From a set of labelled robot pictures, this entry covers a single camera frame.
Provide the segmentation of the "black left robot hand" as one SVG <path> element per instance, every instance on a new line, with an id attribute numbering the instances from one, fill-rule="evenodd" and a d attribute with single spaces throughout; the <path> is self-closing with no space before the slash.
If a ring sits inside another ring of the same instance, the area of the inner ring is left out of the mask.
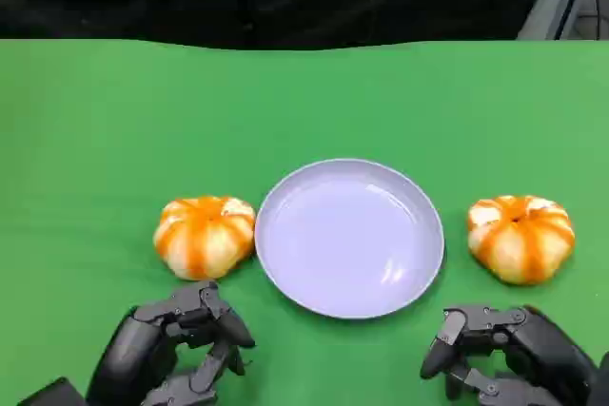
<path id="1" fill-rule="evenodd" d="M 255 340 L 218 284 L 202 280 L 131 308 L 91 377 L 89 405 L 213 405 L 225 370 L 245 373 Z"/>

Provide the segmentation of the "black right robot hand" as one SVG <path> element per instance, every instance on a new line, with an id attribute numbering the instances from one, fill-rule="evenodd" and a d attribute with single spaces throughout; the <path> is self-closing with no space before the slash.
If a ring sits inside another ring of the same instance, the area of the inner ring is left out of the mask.
<path id="1" fill-rule="evenodd" d="M 443 316 L 420 377 L 444 375 L 447 399 L 465 391 L 480 405 L 584 405 L 592 398 L 598 365 L 539 309 L 460 304 Z"/>

